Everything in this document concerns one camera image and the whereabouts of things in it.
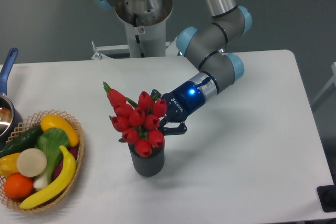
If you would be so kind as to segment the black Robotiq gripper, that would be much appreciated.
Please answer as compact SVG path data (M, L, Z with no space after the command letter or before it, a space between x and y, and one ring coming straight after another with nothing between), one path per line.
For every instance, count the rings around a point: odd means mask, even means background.
M150 97L153 101L163 98L167 104L167 111L160 122L159 131L163 135L183 135L187 131L184 121L189 115L205 104L205 96L200 90L200 84L187 81L162 96L158 90L153 89ZM176 127L164 126L169 122L178 123Z

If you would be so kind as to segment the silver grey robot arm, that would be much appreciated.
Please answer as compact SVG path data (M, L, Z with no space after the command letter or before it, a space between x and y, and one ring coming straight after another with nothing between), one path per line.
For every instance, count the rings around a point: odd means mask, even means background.
M166 54L166 20L172 0L94 0L102 9L113 8L124 23L132 58ZM223 55L227 44L248 31L252 18L235 0L206 0L213 22L204 30L184 29L176 39L178 51L198 70L197 75L163 98L167 114L160 122L164 135L186 132L185 120L212 97L231 86L244 74L241 59Z

